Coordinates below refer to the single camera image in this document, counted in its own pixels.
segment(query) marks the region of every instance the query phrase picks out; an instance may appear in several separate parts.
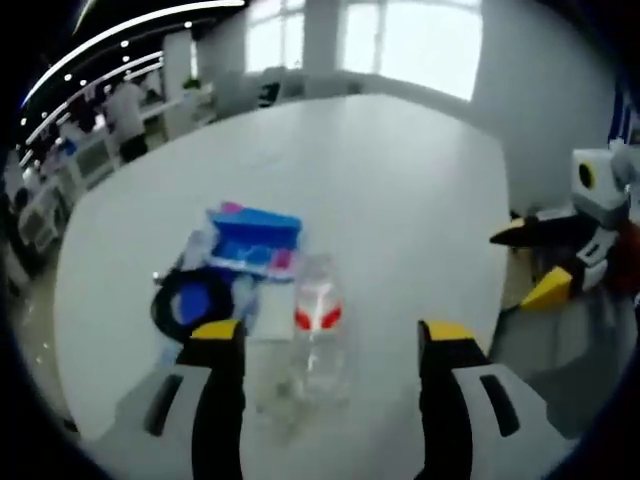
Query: desk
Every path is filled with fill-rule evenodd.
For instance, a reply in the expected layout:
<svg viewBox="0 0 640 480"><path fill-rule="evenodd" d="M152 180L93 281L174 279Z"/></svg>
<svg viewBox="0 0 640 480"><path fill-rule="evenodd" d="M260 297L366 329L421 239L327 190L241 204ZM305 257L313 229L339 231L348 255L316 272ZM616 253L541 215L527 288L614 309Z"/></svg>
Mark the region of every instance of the desk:
<svg viewBox="0 0 640 480"><path fill-rule="evenodd" d="M286 445L263 436L253 392L268 345L247 347L246 478L413 478L422 461L416 321L455 319L485 348L500 309L509 221L499 143L386 96L273 107L218 122L118 170L77 205L60 253L55 335L85 438L156 364L151 275L222 200L304 221L336 263L349 325L349 406Z"/></svg>

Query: yellow robot part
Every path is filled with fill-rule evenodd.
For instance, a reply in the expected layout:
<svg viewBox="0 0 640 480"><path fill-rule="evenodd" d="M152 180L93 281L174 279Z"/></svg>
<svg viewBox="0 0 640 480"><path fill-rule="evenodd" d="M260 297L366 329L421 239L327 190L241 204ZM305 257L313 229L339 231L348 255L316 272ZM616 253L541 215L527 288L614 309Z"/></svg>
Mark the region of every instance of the yellow robot part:
<svg viewBox="0 0 640 480"><path fill-rule="evenodd" d="M564 268L555 267L527 295L520 307L537 310L566 302L569 299L572 280L573 277Z"/></svg>
<svg viewBox="0 0 640 480"><path fill-rule="evenodd" d="M462 340L465 338L473 339L473 333L471 333L471 330L459 323L442 322L437 320L429 320L424 323L426 323L429 328L429 336L433 342Z"/></svg>
<svg viewBox="0 0 640 480"><path fill-rule="evenodd" d="M238 323L238 320L231 319L205 323L193 331L191 338L200 340L231 340Z"/></svg>

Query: chair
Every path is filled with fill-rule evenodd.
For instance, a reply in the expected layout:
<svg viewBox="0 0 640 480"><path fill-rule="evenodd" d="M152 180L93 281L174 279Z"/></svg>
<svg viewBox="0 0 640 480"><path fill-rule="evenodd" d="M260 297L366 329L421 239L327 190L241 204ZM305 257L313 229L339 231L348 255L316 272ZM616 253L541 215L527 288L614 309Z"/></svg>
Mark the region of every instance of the chair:
<svg viewBox="0 0 640 480"><path fill-rule="evenodd" d="M362 93L362 85L340 75L310 76L305 83L306 98L332 98Z"/></svg>

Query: person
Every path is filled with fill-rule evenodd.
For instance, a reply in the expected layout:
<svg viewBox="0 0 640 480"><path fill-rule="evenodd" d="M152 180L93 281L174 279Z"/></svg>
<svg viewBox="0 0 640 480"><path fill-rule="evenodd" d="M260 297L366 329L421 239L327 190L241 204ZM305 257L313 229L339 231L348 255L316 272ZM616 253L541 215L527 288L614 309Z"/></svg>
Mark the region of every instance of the person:
<svg viewBox="0 0 640 480"><path fill-rule="evenodd" d="M120 156L125 163L132 162L148 151L140 114L140 104L144 98L140 87L120 78L116 80L113 93L105 102L107 125L120 144Z"/></svg>
<svg viewBox="0 0 640 480"><path fill-rule="evenodd" d="M18 227L20 211L28 202L28 192L23 187L16 194L16 207L9 200L9 196L2 192L0 194L0 231L2 236L11 246L11 249L20 262L22 269L30 277L34 278L45 266L45 259L38 253L31 244L26 244L20 235Z"/></svg>

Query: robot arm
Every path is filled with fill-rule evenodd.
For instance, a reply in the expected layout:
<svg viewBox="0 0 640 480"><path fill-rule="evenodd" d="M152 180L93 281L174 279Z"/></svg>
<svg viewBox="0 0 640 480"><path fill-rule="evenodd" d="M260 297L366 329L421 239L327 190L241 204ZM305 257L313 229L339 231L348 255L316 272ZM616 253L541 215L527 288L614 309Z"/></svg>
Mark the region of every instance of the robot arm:
<svg viewBox="0 0 640 480"><path fill-rule="evenodd" d="M551 270L521 303L522 308L557 305L593 288L605 277L609 253L628 222L640 226L640 149L576 150L572 205L518 219L492 243L512 247L565 246L576 253Z"/></svg>

